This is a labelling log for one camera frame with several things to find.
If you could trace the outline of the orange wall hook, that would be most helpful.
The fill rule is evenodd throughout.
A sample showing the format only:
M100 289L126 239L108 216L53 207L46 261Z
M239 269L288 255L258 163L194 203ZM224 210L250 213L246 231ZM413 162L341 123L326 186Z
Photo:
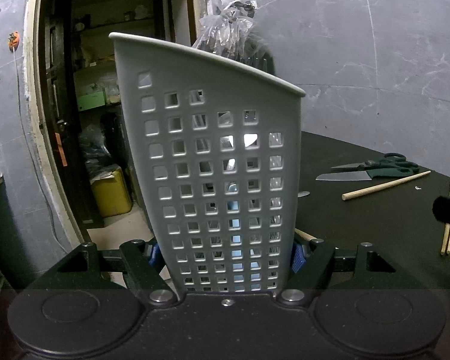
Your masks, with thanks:
M15 52L20 44L20 35L18 31L9 34L8 47L11 52Z

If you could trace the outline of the green box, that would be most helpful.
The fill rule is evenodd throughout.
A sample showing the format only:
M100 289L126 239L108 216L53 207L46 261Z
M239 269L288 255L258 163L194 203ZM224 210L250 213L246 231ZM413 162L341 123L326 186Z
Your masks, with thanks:
M104 91L77 96L78 108L80 111L88 111L93 108L102 107L106 103Z

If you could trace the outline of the yellow container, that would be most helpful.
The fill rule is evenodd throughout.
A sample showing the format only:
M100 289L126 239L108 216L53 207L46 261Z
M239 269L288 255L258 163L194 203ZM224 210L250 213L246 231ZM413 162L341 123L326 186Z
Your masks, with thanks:
M108 166L90 181L100 215L123 215L132 209L132 200L118 165Z

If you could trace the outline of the plastic bag of dark contents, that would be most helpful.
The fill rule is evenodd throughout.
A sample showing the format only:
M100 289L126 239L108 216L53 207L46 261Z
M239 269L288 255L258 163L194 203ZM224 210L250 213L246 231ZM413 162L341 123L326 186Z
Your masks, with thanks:
M275 74L272 52L249 16L229 9L219 15L204 16L200 24L193 48Z

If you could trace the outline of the wooden chopstick purple band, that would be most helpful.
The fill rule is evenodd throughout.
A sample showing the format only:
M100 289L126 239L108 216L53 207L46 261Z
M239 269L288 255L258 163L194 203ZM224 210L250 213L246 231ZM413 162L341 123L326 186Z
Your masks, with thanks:
M445 224L445 230L444 230L444 236L443 236L443 242L441 245L441 255L445 255L449 252L447 252L447 244L449 242L450 239L450 224L446 223Z

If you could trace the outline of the white perforated utensil basket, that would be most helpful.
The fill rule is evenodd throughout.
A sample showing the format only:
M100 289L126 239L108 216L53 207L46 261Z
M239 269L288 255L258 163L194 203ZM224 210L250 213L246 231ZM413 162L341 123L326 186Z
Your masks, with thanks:
M113 32L122 116L139 190L178 291L278 293L293 247L304 91L243 63ZM224 160L261 159L263 283L227 287Z

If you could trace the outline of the butter knife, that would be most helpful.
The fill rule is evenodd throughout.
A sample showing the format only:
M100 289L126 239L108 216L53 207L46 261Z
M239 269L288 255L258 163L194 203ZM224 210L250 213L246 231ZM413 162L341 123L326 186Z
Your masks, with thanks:
M307 196L309 196L311 193L310 193L310 191L300 191L298 194L297 194L297 197L307 197Z

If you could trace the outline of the green handled scissors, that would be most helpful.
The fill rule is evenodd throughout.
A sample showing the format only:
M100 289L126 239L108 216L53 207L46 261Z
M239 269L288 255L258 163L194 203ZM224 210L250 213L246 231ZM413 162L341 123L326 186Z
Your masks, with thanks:
M333 166L332 170L339 171L355 171L366 169L379 169L379 168L405 168L405 169L418 169L419 165L407 160L407 157L399 153L386 153L376 160L366 160L361 163L348 163L338 166Z

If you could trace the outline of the wooden chopstick long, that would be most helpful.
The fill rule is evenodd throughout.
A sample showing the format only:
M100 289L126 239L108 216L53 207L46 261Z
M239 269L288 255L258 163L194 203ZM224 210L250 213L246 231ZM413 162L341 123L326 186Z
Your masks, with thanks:
M356 190L356 191L343 193L341 195L341 199L344 202L346 202L346 201L349 201L349 200L353 200L355 198L364 197L364 196L367 196L367 195L370 195L370 194L375 194L375 193L381 192L381 191L383 191L385 189L391 189L393 187L396 187L396 186L403 185L405 183L411 182L412 180L417 180L417 179L419 179L421 177L425 177L425 176L429 175L430 173L431 173L431 171L420 172L418 174L407 176L407 177L403 177L403 178L398 179L398 180L393 180L393 181L390 181L390 182L386 182L386 183L370 186L370 187L365 188L365 189L359 189L359 190Z

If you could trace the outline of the blue handled spoon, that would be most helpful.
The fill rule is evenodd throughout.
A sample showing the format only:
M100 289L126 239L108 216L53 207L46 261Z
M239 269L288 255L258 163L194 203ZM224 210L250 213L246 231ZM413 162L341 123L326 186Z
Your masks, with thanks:
M244 158L231 157L223 161L223 183L226 197L227 247L226 273L229 290L233 292L259 291L263 283L263 200L259 174L261 159L247 152Z

